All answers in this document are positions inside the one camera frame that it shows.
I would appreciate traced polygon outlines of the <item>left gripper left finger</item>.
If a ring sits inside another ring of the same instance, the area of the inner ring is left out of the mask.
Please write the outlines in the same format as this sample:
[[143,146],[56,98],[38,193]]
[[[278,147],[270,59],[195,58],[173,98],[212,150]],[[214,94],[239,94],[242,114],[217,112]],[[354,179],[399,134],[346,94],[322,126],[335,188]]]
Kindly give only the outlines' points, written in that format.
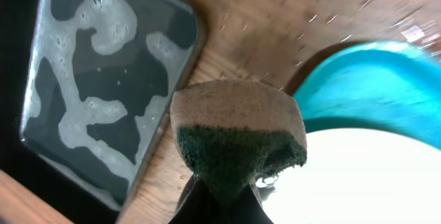
[[178,200],[169,224],[211,223],[212,195],[204,181],[192,175]]

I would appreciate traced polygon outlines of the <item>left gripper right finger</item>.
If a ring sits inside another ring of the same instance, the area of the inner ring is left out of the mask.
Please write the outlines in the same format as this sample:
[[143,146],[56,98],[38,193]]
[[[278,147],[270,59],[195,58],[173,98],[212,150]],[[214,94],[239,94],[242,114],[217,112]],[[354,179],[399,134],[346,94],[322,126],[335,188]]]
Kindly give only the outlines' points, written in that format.
[[273,224],[266,215],[254,191],[248,184],[240,195],[237,205],[237,222],[241,224]]

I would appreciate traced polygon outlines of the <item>green scouring sponge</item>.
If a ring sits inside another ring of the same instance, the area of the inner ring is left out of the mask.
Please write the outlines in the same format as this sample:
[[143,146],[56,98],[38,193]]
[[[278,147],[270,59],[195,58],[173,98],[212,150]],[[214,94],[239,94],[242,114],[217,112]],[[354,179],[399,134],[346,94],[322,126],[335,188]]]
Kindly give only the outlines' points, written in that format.
[[191,85],[173,94],[170,118],[181,158],[221,204],[234,201],[257,176],[307,161],[297,102],[262,83]]

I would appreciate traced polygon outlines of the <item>white plate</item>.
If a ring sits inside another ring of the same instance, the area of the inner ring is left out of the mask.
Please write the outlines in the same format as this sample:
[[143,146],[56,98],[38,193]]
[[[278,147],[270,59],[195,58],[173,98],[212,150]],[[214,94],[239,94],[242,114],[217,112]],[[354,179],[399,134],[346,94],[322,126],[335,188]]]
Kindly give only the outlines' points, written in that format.
[[440,150],[365,129],[307,135],[307,162],[256,187],[274,223],[439,223]]

